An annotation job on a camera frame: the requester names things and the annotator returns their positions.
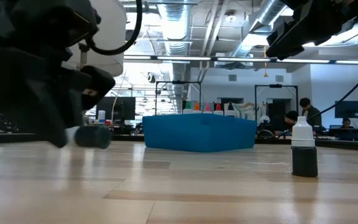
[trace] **ventilation duct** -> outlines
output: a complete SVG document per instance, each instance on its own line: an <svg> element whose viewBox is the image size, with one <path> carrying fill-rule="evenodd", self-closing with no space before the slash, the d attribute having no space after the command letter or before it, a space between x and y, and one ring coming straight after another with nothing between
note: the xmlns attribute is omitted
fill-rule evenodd
<svg viewBox="0 0 358 224"><path fill-rule="evenodd" d="M231 57L245 57L254 47L253 45L247 45L246 37L250 31L260 29L264 26L269 26L280 16L286 5L281 0L264 0L260 10L247 16L242 25L242 42L231 52ZM245 68L246 65L240 62L227 63L224 66L220 66L228 70L235 68Z"/></svg>
<svg viewBox="0 0 358 224"><path fill-rule="evenodd" d="M137 13L136 4L134 2L124 2L122 4L127 13ZM150 6L148 2L143 2L143 13L144 14L159 14L156 6Z"/></svg>
<svg viewBox="0 0 358 224"><path fill-rule="evenodd" d="M188 37L190 6L183 4L159 4L158 10L161 15L162 34L167 40L183 40ZM165 42L167 55L189 55L189 44L183 42ZM190 66L187 63L172 63L172 80L190 80ZM173 85L174 97L182 95L183 85Z"/></svg>

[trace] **small black bottle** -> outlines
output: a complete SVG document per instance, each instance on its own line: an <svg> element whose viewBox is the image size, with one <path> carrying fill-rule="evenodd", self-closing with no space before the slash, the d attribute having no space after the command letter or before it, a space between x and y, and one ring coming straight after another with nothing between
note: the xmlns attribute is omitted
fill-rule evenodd
<svg viewBox="0 0 358 224"><path fill-rule="evenodd" d="M230 116L235 118L236 117L236 112L234 111L234 107L233 104L230 102L229 106L227 107L227 111L224 112L225 116Z"/></svg>
<svg viewBox="0 0 358 224"><path fill-rule="evenodd" d="M317 149L292 146L292 174L300 177L317 177Z"/></svg>
<svg viewBox="0 0 358 224"><path fill-rule="evenodd" d="M292 174L300 177L317 177L317 149L313 138L313 129L306 117L298 117L292 127Z"/></svg>

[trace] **dropper bottle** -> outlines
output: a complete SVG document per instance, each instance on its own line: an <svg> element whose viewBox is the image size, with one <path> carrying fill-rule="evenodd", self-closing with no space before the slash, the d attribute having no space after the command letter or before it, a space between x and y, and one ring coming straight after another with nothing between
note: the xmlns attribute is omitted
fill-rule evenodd
<svg viewBox="0 0 358 224"><path fill-rule="evenodd" d="M222 116L223 116L223 111L222 111L222 108L221 108L221 104L220 104L220 103L217 103L217 104L216 104L216 110L214 110L214 114L222 115Z"/></svg>
<svg viewBox="0 0 358 224"><path fill-rule="evenodd" d="M227 111L224 112L225 116L236 117L236 111L234 111L233 104L230 102L229 106L227 107Z"/></svg>
<svg viewBox="0 0 358 224"><path fill-rule="evenodd" d="M212 113L211 106L209 105L209 103L207 103L205 105L205 111L203 113L205 113L205 114L211 114Z"/></svg>
<svg viewBox="0 0 358 224"><path fill-rule="evenodd" d="M317 177L317 149L313 138L313 128L306 117L298 117L292 127L292 174L300 177Z"/></svg>
<svg viewBox="0 0 358 224"><path fill-rule="evenodd" d="M183 110L183 114L191 114L193 110L191 109L190 101L186 102L186 108Z"/></svg>
<svg viewBox="0 0 358 224"><path fill-rule="evenodd" d="M202 113L202 111L200 111L200 104L198 104L198 102L196 102L196 104L194 106L193 113Z"/></svg>

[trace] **ceiling pipe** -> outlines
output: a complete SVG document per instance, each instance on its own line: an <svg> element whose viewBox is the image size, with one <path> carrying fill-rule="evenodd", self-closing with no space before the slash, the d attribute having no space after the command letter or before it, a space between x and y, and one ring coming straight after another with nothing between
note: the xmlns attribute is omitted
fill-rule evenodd
<svg viewBox="0 0 358 224"><path fill-rule="evenodd" d="M209 22L208 22L208 25L206 27L206 32L205 32L205 36L204 36L204 42L203 42L203 46L201 48L200 56L204 56L206 46L208 44L209 36L211 35L212 26L213 26L214 21L215 21L216 11L218 10L218 4L219 4L219 0L214 0L214 2L212 4L211 17L209 18ZM199 71L200 72L198 73L197 80L200 80L200 76L204 72L203 62L200 62Z"/></svg>
<svg viewBox="0 0 358 224"><path fill-rule="evenodd" d="M212 25L214 24L214 21L215 21L216 11L218 10L218 4L219 4L219 0L214 0L213 5L212 5L212 9L211 9L211 17L209 18L209 22L208 22L208 25L206 27L204 42L203 42L203 46L201 48L200 56L204 56L206 46L207 46L207 43L208 43L208 39L209 39L209 35L211 35Z"/></svg>
<svg viewBox="0 0 358 224"><path fill-rule="evenodd" d="M221 13L219 15L218 21L216 22L214 32L212 34L211 43L209 43L208 51L206 52L207 56L211 55L212 49L213 49L214 44L215 44L216 37L218 36L219 30L221 28L224 13L226 12L227 5L229 4L229 2L230 2L230 0L224 0L223 1L222 8L221 8Z"/></svg>
<svg viewBox="0 0 358 224"><path fill-rule="evenodd" d="M221 13L219 15L218 21L216 22L214 32L213 32L212 37L211 37L211 42L209 43L208 51L206 52L206 56L210 56L211 53L212 53L212 49L214 47L216 37L219 34L219 30L220 30L221 25L222 25L222 21L223 21L223 18L224 18L226 9L227 9L227 5L229 3L230 3L230 0L224 0L223 3L222 3ZM206 62L205 68L200 70L200 75L199 75L198 81L200 81L201 83L204 81L204 78L205 78L205 75L206 75L206 73L208 71L208 68L209 68L209 62Z"/></svg>
<svg viewBox="0 0 358 224"><path fill-rule="evenodd" d="M127 13L136 13L136 4L134 2L124 2L122 4ZM143 13L160 14L156 6L149 6L148 2L143 2Z"/></svg>
<svg viewBox="0 0 358 224"><path fill-rule="evenodd" d="M242 26L242 36L244 39L241 40L240 44L231 52L230 57L246 57L254 47L244 42L248 34L263 26L271 26L285 8L286 5L281 2L281 0L264 0L260 6L260 10L247 16L244 21ZM223 68L233 70L235 68L245 68L245 65L239 62L227 63L223 65Z"/></svg>
<svg viewBox="0 0 358 224"><path fill-rule="evenodd" d="M158 10L161 15L162 34L167 40L187 39L190 34L191 8L189 5L179 4L159 4ZM190 54L190 44L183 42L164 42L167 55L183 56ZM184 63L172 63L172 80L190 81L190 66ZM182 94L182 86L172 85L172 90L176 98ZM176 104L181 104L181 100L176 100Z"/></svg>

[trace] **computer monitor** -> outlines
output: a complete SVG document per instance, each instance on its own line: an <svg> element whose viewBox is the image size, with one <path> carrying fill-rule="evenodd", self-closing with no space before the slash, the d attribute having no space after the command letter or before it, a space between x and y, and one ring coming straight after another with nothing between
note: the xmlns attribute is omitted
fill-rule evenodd
<svg viewBox="0 0 358 224"><path fill-rule="evenodd" d="M335 118L358 118L358 101L342 101L338 103L335 106Z"/></svg>
<svg viewBox="0 0 358 224"><path fill-rule="evenodd" d="M99 110L106 112L105 119L111 119L112 104L115 97L104 97L96 105L96 117L99 115ZM135 120L135 97L118 97L116 105L114 106L114 120Z"/></svg>

